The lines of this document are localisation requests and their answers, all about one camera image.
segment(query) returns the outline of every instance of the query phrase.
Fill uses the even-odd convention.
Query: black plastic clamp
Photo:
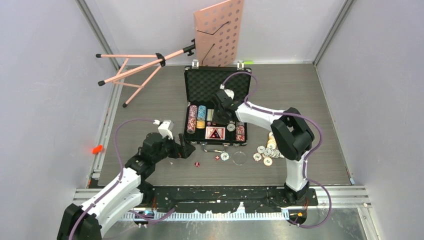
[[[167,64],[165,61],[165,57],[162,55],[162,54],[160,54],[160,53],[158,53],[158,52],[156,52],[156,57],[157,57],[157,59],[162,59],[162,61],[160,62],[160,65],[162,66],[162,67],[165,67],[165,65]]]

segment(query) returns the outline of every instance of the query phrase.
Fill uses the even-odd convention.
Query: gray floor
[[[259,106],[285,110],[297,108],[301,114],[314,119],[322,128],[324,142],[310,156],[308,177],[325,185],[348,185],[348,174],[343,161],[340,145],[330,118],[321,85],[312,64],[266,64],[252,65],[252,73],[258,78],[260,88],[249,100]],[[153,69],[147,69],[128,77],[125,82],[141,84]],[[112,136],[118,125],[136,118],[171,119],[175,126],[173,133],[183,133],[187,107],[182,66],[166,66],[126,107],[124,103],[136,90],[124,86],[113,123]],[[250,89],[255,87],[251,81]],[[311,126],[318,142],[318,132]],[[137,152],[146,134],[156,132],[154,125],[147,122],[133,122],[122,127],[117,142],[124,161]],[[248,125],[247,146],[230,147],[230,155],[242,151],[247,162],[238,166],[230,159],[215,161],[215,153],[203,152],[200,146],[188,159],[164,159],[156,165],[156,171],[147,179],[153,185],[282,185],[286,178],[286,161],[274,159],[272,166],[255,162],[252,155],[256,148],[266,145],[268,132],[255,125]],[[119,172],[119,163],[110,138],[99,185],[110,182]]]
[[[321,222],[328,210],[308,209],[304,225]],[[232,239],[232,240],[366,240],[367,236],[356,208],[331,211],[331,218],[314,229],[297,228],[280,220],[239,221],[164,221],[147,228],[134,222],[118,221],[106,233],[108,240],[139,239]]]

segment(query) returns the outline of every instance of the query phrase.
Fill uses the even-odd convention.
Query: perforated board
[[[194,12],[200,66],[224,67],[236,59],[244,0],[227,0]]]

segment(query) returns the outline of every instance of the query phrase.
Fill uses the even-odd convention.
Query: orange object
[[[92,153],[93,154],[98,154],[98,153],[100,153],[102,151],[102,149],[103,149],[103,146],[102,145],[98,145],[95,148],[93,148]]]

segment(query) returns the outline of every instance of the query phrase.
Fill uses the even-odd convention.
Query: poker chip set
[[[272,132],[268,134],[268,142],[265,146],[258,146],[257,153],[253,154],[253,159],[256,162],[260,162],[263,159],[263,164],[266,166],[271,166],[273,164],[273,159],[283,159],[284,156],[277,149],[276,139]]]
[[[185,139],[189,142],[208,145],[240,145],[245,146],[248,140],[247,124],[244,122],[229,122],[218,124],[213,121],[214,103],[212,96],[220,90],[220,85],[231,74],[250,72],[236,67],[194,68],[187,66],[184,70],[187,112],[185,119]],[[238,74],[231,78],[225,87],[234,92],[234,100],[242,101],[249,93],[251,76]]]

